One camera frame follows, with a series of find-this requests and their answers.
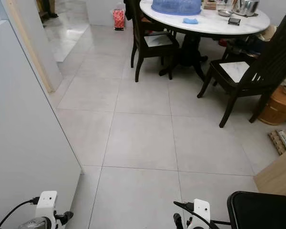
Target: dark wooden chair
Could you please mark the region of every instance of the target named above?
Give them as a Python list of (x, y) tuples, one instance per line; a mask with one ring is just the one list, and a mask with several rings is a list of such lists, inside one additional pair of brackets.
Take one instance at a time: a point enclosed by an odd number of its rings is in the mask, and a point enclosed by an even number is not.
[[(131, 67), (133, 68), (133, 60), (136, 50), (139, 51), (138, 63), (135, 71), (135, 81), (139, 81), (139, 72), (144, 58), (148, 57), (164, 57), (173, 56), (179, 48), (178, 41), (168, 32), (153, 32), (146, 34), (145, 31), (151, 27), (142, 21), (140, 1), (129, 0), (128, 5), (133, 16), (133, 51), (131, 56)], [(156, 44), (152, 44), (151, 40), (156, 40)], [(172, 70), (170, 68), (169, 78), (172, 79)]]
[(250, 122), (254, 122), (263, 111), (272, 92), (286, 77), (286, 16), (261, 55), (247, 70), (243, 69), (242, 75), (231, 73), (227, 69), (228, 65), (231, 69), (231, 64), (238, 68), (244, 68), (245, 65), (240, 62), (212, 61), (203, 87), (197, 95), (198, 98), (204, 95), (212, 77), (230, 94), (225, 114), (219, 124), (221, 128), (226, 124), (238, 97), (260, 94), (261, 98), (250, 118)]
[[(150, 31), (156, 31), (156, 32), (161, 32), (164, 31), (164, 27), (151, 22), (150, 20), (148, 20), (146, 17), (141, 17), (141, 22), (142, 22), (142, 26), (145, 30), (146, 35), (148, 35), (148, 32)], [(135, 34), (134, 34), (134, 22), (133, 22), (133, 47), (135, 46)], [(164, 56), (161, 57), (161, 65), (164, 65)]]

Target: blue sponge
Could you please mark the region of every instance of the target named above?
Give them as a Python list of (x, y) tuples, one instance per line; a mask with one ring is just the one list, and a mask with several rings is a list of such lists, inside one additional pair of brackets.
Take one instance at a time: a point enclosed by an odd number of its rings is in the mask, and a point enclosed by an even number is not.
[(184, 18), (183, 19), (183, 23), (186, 23), (186, 24), (198, 24), (198, 21), (197, 21), (197, 19)]

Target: blue plastic basket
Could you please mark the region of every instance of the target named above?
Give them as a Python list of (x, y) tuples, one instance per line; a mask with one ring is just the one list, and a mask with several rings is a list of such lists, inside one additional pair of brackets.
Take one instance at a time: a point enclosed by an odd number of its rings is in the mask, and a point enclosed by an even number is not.
[(173, 15), (197, 15), (201, 11), (201, 0), (153, 0), (152, 9)]

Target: chair seat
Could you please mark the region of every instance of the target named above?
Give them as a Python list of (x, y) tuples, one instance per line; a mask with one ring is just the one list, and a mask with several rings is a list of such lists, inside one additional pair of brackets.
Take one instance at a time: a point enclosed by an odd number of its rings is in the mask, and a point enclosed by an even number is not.
[(248, 69), (248, 64), (247, 62), (230, 62), (223, 60), (211, 61), (210, 63), (211, 67), (221, 76), (220, 79), (218, 79), (220, 81), (219, 83), (228, 92), (237, 86), (245, 71)]
[(249, 68), (246, 62), (220, 63), (219, 65), (230, 76), (234, 83), (238, 83)]
[(144, 36), (145, 44), (148, 48), (160, 48), (163, 46), (164, 48), (178, 48), (178, 41), (167, 32), (153, 32), (147, 36)]
[(145, 42), (148, 47), (162, 46), (162, 45), (172, 45), (173, 42), (166, 34), (145, 36)]

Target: marble floor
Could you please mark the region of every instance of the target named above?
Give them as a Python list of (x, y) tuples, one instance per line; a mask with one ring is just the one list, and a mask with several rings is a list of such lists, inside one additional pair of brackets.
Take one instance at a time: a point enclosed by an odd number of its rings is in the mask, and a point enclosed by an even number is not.
[(56, 0), (57, 18), (44, 22), (44, 29), (57, 62), (63, 62), (89, 26), (85, 0)]
[[(189, 215), (173, 201), (194, 198), (210, 202), (212, 219), (229, 220), (228, 196), (257, 191), (253, 176), (278, 157), (267, 133), (286, 124), (249, 123), (258, 98), (248, 97), (221, 129), (220, 86), (197, 99), (194, 70), (177, 67), (168, 80), (159, 58), (144, 60), (135, 83), (131, 48), (131, 29), (91, 26), (59, 64), (52, 104), (84, 169), (67, 228), (174, 228), (175, 212)], [(200, 51), (214, 60), (224, 49), (202, 38)]]

